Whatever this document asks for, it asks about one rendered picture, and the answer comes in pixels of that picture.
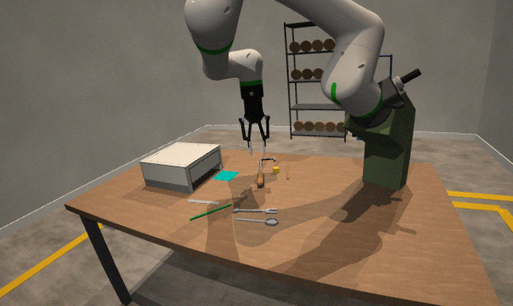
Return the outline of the teal square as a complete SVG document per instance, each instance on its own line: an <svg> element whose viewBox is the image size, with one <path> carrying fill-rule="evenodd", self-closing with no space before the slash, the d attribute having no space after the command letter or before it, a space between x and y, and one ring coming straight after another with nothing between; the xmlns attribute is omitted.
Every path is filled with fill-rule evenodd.
<svg viewBox="0 0 513 306"><path fill-rule="evenodd" d="M231 181L239 172L233 172L233 171L226 171L222 170L217 176L215 176L213 179L216 180L223 180L223 181Z"/></svg>

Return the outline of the grey combination wrench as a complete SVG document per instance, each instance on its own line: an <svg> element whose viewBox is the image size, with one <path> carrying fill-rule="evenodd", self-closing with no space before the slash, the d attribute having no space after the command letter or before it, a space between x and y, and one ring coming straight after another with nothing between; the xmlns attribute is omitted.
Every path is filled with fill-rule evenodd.
<svg viewBox="0 0 513 306"><path fill-rule="evenodd" d="M267 208L266 210L259 210L259 209L239 209L234 208L232 212L266 212L270 214L276 214L276 212L270 212L270 211L276 211L275 208Z"/></svg>

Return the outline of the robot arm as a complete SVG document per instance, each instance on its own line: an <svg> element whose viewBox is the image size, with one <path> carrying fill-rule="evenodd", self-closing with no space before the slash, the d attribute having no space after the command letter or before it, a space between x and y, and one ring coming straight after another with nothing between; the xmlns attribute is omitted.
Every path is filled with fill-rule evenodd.
<svg viewBox="0 0 513 306"><path fill-rule="evenodd" d="M392 108L404 107L406 82L419 68L400 78L373 77L385 37L382 20L351 0L275 0L320 27L335 40L321 77L324 95L363 128L387 120ZM238 78L241 98L263 98L261 55L253 49L229 52L243 0L186 0L184 16L204 61L205 75L219 81ZM205 59L206 58L206 59ZM358 120L359 119L359 120ZM363 122L363 123L362 123Z"/></svg>

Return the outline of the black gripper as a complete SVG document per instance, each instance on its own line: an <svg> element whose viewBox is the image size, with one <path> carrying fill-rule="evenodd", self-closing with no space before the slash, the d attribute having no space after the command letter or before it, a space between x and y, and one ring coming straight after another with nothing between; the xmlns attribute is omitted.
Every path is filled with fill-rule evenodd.
<svg viewBox="0 0 513 306"><path fill-rule="evenodd" d="M252 124L256 123L259 126L261 135L262 135L262 145L263 145L263 154L265 155L265 146L266 146L266 139L270 138L270 129L269 129L269 120L270 115L264 114L262 111L262 99L255 99L255 100L243 100L244 102L244 110L245 114L243 117L239 118L239 122L241 124L242 134L243 134L243 140L246 140L248 143L248 148L250 148L250 156L252 156L252 149L251 149L251 126ZM264 134L261 120L265 117L266 120L266 136ZM244 118L249 122L249 128L248 128L248 136L246 137L245 133L245 127L244 127Z"/></svg>

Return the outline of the grey metal spoon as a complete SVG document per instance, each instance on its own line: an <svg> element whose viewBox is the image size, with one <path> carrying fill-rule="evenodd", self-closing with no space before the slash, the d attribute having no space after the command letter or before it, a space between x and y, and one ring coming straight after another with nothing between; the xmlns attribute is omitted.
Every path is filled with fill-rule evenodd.
<svg viewBox="0 0 513 306"><path fill-rule="evenodd" d="M250 219L242 219L244 221L253 221L253 222L263 222L263 223L266 223L268 225L277 225L278 224L278 219L277 218L273 218L273 217L270 217L270 218L267 218L266 220L250 220ZM275 223L275 224L272 224L272 223Z"/></svg>

